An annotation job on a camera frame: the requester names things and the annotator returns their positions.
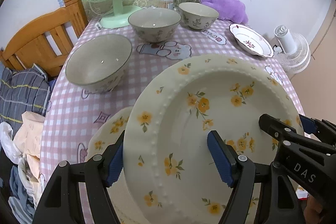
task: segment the floral bowl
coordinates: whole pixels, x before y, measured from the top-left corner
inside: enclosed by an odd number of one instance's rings
[[[165,8],[146,8],[131,14],[129,24],[136,34],[150,43],[159,43],[172,37],[181,21],[178,12]]]
[[[126,183],[145,218],[156,224],[217,224],[232,189],[214,164],[208,133],[216,130],[237,154],[269,165],[278,140],[259,127],[265,113],[303,135],[283,87],[242,59],[194,56],[156,76],[132,109],[123,146]],[[259,195],[255,184],[246,224],[254,222]]]
[[[179,8],[184,23],[195,30],[209,28],[219,17],[215,9],[200,3],[184,2]]]
[[[88,161],[96,154],[103,154],[109,145],[115,144],[126,128],[132,108],[133,107],[129,106],[118,111],[98,129],[89,142],[85,161]],[[138,158],[137,166],[141,167],[145,164],[146,163],[140,156]],[[113,183],[111,187],[107,188],[107,192],[120,223],[150,224],[145,219],[128,191],[124,170],[121,171],[119,179]]]
[[[132,53],[130,40],[119,34],[95,37],[70,56],[65,75],[71,84],[89,93],[114,89],[124,76]]]

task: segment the white plastic bag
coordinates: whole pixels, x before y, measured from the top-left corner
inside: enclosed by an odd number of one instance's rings
[[[19,164],[22,159],[21,151],[13,140],[13,129],[7,122],[0,123],[0,142],[6,156],[14,163]]]

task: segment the pink gingham tablecloth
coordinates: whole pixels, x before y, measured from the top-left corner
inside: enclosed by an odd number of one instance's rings
[[[225,37],[225,45],[218,44],[199,31],[179,25],[171,39],[177,42],[176,46],[170,48],[172,53],[168,57],[161,57],[153,53],[152,48],[141,46],[144,42],[136,36],[131,26],[97,30],[95,24],[98,20],[95,18],[89,23],[70,55],[80,45],[94,37],[112,33],[121,34],[130,39],[133,45],[129,68],[122,82],[112,92],[87,94],[82,88],[67,81],[65,66],[63,67],[51,95],[43,127],[40,170],[45,183],[61,160],[67,160],[71,164],[84,162],[89,141],[101,125],[122,108],[134,105],[155,76],[179,61],[171,59],[179,56],[186,58],[187,56],[183,55],[186,55],[190,48],[191,56],[208,53],[226,54],[248,60],[263,69],[271,67],[282,78],[283,88],[293,100],[298,112],[304,114],[298,96],[278,61],[275,58],[265,59],[243,51],[229,31],[231,24],[229,21],[216,20],[209,29]],[[87,223],[93,223],[90,209],[83,211]]]

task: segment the striped blanket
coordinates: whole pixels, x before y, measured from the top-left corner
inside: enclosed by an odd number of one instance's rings
[[[22,125],[24,112],[45,116],[50,97],[47,77],[35,64],[22,71],[4,69],[0,87],[0,120],[11,125],[14,135]]]

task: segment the fan base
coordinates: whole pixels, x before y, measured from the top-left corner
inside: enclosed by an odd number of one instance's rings
[[[141,10],[142,8],[134,5],[124,6],[123,13],[120,15],[110,15],[103,16],[100,20],[102,27],[107,29],[121,28],[129,25],[128,18],[131,14],[136,11]]]

